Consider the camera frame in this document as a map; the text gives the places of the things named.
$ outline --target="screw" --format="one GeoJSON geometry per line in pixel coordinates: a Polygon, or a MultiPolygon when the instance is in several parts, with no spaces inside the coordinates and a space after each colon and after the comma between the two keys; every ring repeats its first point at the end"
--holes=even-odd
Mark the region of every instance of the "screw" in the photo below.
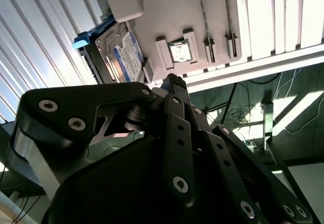
{"type": "Polygon", "coordinates": [[[70,118],[68,125],[75,130],[81,131],[86,128],[86,123],[79,118],[70,118]]]}
{"type": "Polygon", "coordinates": [[[182,194],[185,194],[189,190],[189,186],[182,177],[176,176],[172,180],[173,186],[182,194]]]}
{"type": "Polygon", "coordinates": [[[172,100],[173,100],[173,102],[175,102],[175,103],[177,103],[177,104],[180,104],[179,99],[177,99],[177,98],[172,98],[172,100]]]}
{"type": "Polygon", "coordinates": [[[241,201],[240,206],[242,211],[248,216],[248,218],[254,219],[255,217],[254,210],[248,202],[241,201]]]}
{"type": "Polygon", "coordinates": [[[143,94],[150,95],[150,92],[147,89],[142,89],[142,92],[143,92],[143,94]]]}
{"type": "Polygon", "coordinates": [[[306,214],[306,212],[303,210],[302,207],[296,205],[296,209],[298,210],[298,212],[299,212],[303,217],[307,218],[307,214],[306,214]]]}
{"type": "Polygon", "coordinates": [[[46,112],[55,112],[59,107],[57,106],[57,104],[52,101],[52,100],[41,100],[38,103],[38,106],[40,109],[46,111],[46,112]]]}
{"type": "Polygon", "coordinates": [[[200,109],[195,108],[194,111],[195,111],[197,114],[201,115],[201,111],[200,111],[200,109]]]}
{"type": "Polygon", "coordinates": [[[283,208],[285,209],[285,211],[291,216],[291,217],[295,217],[295,214],[293,212],[293,210],[287,206],[287,205],[283,205],[283,208]]]}
{"type": "Polygon", "coordinates": [[[222,128],[222,130],[225,132],[225,134],[229,135],[229,130],[226,128],[222,128]]]}

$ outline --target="cable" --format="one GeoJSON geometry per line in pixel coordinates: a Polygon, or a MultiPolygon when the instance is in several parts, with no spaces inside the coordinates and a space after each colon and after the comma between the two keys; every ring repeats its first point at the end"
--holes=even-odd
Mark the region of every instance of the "cable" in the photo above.
{"type": "MultiPolygon", "coordinates": [[[[306,127],[306,128],[303,128],[304,129],[310,129],[310,128],[321,128],[323,129],[324,128],[324,125],[322,126],[309,126],[309,127],[306,127]]],[[[289,137],[291,134],[288,134],[286,135],[284,138],[282,138],[280,141],[278,141],[276,144],[274,144],[273,146],[275,147],[276,145],[278,145],[280,142],[282,142],[284,139],[286,139],[287,137],[289,137]]]]}
{"type": "Polygon", "coordinates": [[[34,205],[36,204],[36,202],[39,200],[41,198],[41,196],[39,196],[36,200],[35,200],[35,202],[30,206],[30,208],[25,212],[25,214],[16,222],[16,223],[18,223],[18,222],[20,222],[21,221],[21,219],[22,218],[24,218],[25,217],[25,215],[27,215],[27,213],[34,207],[34,205]]]}
{"type": "Polygon", "coordinates": [[[253,81],[253,80],[249,80],[249,82],[258,84],[258,85],[264,85],[264,84],[268,84],[268,83],[271,83],[272,81],[276,80],[280,75],[281,75],[281,73],[278,73],[276,76],[274,76],[273,78],[271,78],[270,80],[265,81],[265,82],[258,82],[258,81],[253,81]]]}
{"type": "Polygon", "coordinates": [[[28,200],[29,200],[29,197],[27,197],[27,200],[26,200],[26,202],[25,202],[25,204],[24,204],[24,207],[21,209],[19,215],[18,215],[18,216],[17,216],[17,217],[12,221],[11,224],[17,223],[16,221],[17,221],[17,219],[19,218],[19,216],[23,213],[23,211],[24,211],[24,209],[25,209],[25,207],[26,207],[26,205],[27,205],[28,200]]]}
{"type": "Polygon", "coordinates": [[[4,178],[7,164],[8,164],[8,162],[5,163],[4,170],[2,171],[2,174],[1,174],[1,177],[0,177],[0,185],[1,185],[2,179],[4,178]]]}
{"type": "Polygon", "coordinates": [[[250,141],[250,143],[252,143],[252,145],[256,146],[256,148],[258,148],[259,150],[263,150],[263,148],[261,146],[258,146],[254,141],[250,141]]]}
{"type": "Polygon", "coordinates": [[[250,140],[250,131],[251,131],[251,102],[250,102],[250,91],[249,91],[249,89],[244,84],[238,83],[238,85],[243,86],[246,89],[247,93],[248,93],[248,107],[249,107],[249,112],[250,112],[249,113],[250,126],[249,126],[249,135],[248,135],[248,138],[250,140]]]}
{"type": "Polygon", "coordinates": [[[290,86],[289,86],[289,89],[288,89],[288,91],[287,91],[287,93],[286,93],[286,95],[285,95],[285,98],[288,96],[288,94],[290,93],[290,90],[292,89],[292,87],[293,87],[293,84],[294,84],[294,80],[295,80],[295,76],[296,76],[296,69],[295,69],[295,71],[294,71],[294,75],[293,75],[293,79],[292,79],[292,82],[290,83],[290,86]]]}
{"type": "Polygon", "coordinates": [[[289,79],[284,85],[282,85],[281,87],[279,87],[280,85],[280,80],[278,82],[278,85],[277,85],[277,90],[275,91],[274,95],[273,95],[273,100],[275,100],[277,97],[278,97],[278,93],[279,91],[284,87],[286,86],[289,82],[291,82],[293,80],[294,77],[296,77],[298,75],[298,73],[301,71],[301,68],[299,68],[299,71],[291,78],[289,79]]]}
{"type": "Polygon", "coordinates": [[[273,95],[273,99],[276,97],[276,94],[279,91],[279,86],[280,86],[280,82],[281,82],[281,79],[282,79],[282,75],[283,75],[283,73],[280,75],[280,78],[279,78],[279,81],[278,81],[278,84],[277,84],[277,88],[276,88],[276,90],[274,92],[274,95],[273,95]]]}
{"type": "Polygon", "coordinates": [[[296,134],[298,132],[300,132],[304,127],[306,127],[309,123],[311,123],[312,121],[314,121],[318,116],[319,116],[319,110],[320,110],[320,106],[322,104],[322,102],[324,101],[324,97],[322,97],[322,99],[320,100],[320,103],[318,104],[318,108],[317,108],[317,115],[315,117],[313,117],[312,119],[310,119],[308,122],[306,122],[302,127],[300,127],[298,130],[296,131],[290,131],[286,128],[284,128],[289,134],[293,135],[296,134]]]}

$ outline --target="white wall panel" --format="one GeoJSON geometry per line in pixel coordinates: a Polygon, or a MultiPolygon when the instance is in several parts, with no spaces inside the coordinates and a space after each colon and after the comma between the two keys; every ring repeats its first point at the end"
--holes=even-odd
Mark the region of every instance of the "white wall panel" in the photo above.
{"type": "Polygon", "coordinates": [[[285,51],[294,51],[298,44],[300,0],[286,0],[285,51]]]}
{"type": "Polygon", "coordinates": [[[303,0],[301,48],[321,43],[324,22],[324,0],[303,0]]]}
{"type": "Polygon", "coordinates": [[[274,0],[275,53],[285,52],[285,0],[274,0]]]}
{"type": "Polygon", "coordinates": [[[268,57],[271,53],[270,0],[247,0],[252,59],[268,57]]]}
{"type": "Polygon", "coordinates": [[[96,83],[71,44],[100,15],[96,0],[0,0],[0,123],[27,90],[96,83]]]}

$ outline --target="sunlight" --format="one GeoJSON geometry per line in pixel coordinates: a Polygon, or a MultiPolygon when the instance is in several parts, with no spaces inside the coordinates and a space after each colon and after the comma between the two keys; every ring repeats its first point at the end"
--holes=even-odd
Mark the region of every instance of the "sunlight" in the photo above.
{"type": "MultiPolygon", "coordinates": [[[[294,121],[298,115],[300,115],[306,108],[308,108],[316,99],[318,99],[324,91],[313,92],[307,94],[292,110],[276,125],[273,127],[273,136],[277,136],[285,127],[287,127],[292,121],[294,121]]],[[[274,100],[273,104],[273,118],[275,119],[294,99],[296,96],[291,96],[283,99],[274,100]]],[[[246,116],[246,120],[250,119],[250,114],[246,116]]],[[[261,103],[257,103],[255,107],[251,109],[251,123],[263,122],[263,112],[261,109],[261,103]]],[[[233,132],[240,140],[253,140],[263,138],[263,124],[252,125],[241,128],[235,128],[233,132]]]]}
{"type": "Polygon", "coordinates": [[[0,172],[3,172],[4,171],[4,165],[2,164],[2,162],[0,162],[0,172]]]}
{"type": "Polygon", "coordinates": [[[324,91],[307,94],[291,111],[273,128],[273,135],[278,135],[287,125],[297,118],[306,108],[308,108],[324,91]]]}

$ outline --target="black cable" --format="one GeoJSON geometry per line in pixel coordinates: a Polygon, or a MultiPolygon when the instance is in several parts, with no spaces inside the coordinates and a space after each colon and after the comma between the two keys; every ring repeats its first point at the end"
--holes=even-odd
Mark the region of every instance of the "black cable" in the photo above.
{"type": "Polygon", "coordinates": [[[276,80],[280,76],[280,74],[281,73],[278,73],[276,76],[274,76],[273,78],[271,78],[270,80],[265,81],[265,82],[258,82],[258,81],[253,81],[253,80],[249,80],[249,82],[254,83],[254,84],[258,84],[258,85],[268,84],[268,83],[271,83],[272,81],[276,80]]]}
{"type": "Polygon", "coordinates": [[[0,177],[0,185],[1,185],[2,179],[4,178],[7,164],[8,164],[8,162],[5,163],[4,170],[2,171],[2,174],[1,174],[1,177],[0,177]]]}
{"type": "Polygon", "coordinates": [[[17,216],[17,217],[12,221],[11,224],[17,223],[16,221],[17,221],[17,219],[20,217],[20,215],[24,212],[24,209],[25,209],[25,207],[26,207],[26,205],[27,205],[28,200],[29,200],[29,197],[27,197],[27,200],[26,200],[26,202],[25,202],[25,204],[24,204],[24,207],[21,209],[19,215],[18,215],[18,216],[17,216]]]}
{"type": "Polygon", "coordinates": [[[238,83],[238,85],[243,86],[246,89],[247,93],[248,93],[248,107],[249,107],[249,113],[250,113],[250,117],[249,117],[249,122],[250,122],[250,126],[249,126],[249,140],[250,140],[250,131],[251,131],[251,100],[250,100],[250,91],[249,91],[248,87],[245,86],[244,84],[238,83]]]}
{"type": "Polygon", "coordinates": [[[26,211],[26,213],[16,222],[16,223],[18,223],[18,222],[20,222],[21,221],[21,219],[22,218],[24,218],[25,217],[25,215],[27,215],[27,213],[34,207],[34,205],[36,204],[36,202],[39,200],[41,198],[41,196],[39,196],[36,200],[35,200],[35,202],[30,206],[30,208],[26,211]]]}
{"type": "Polygon", "coordinates": [[[236,86],[237,86],[237,83],[234,83],[232,92],[231,92],[231,94],[229,96],[229,99],[227,101],[227,105],[226,105],[226,108],[225,108],[225,111],[224,111],[224,114],[223,114],[223,118],[222,118],[221,124],[224,124],[224,122],[225,122],[225,119],[226,119],[226,116],[227,116],[227,112],[229,110],[229,107],[231,106],[232,99],[233,99],[233,96],[235,94],[236,86]]]}

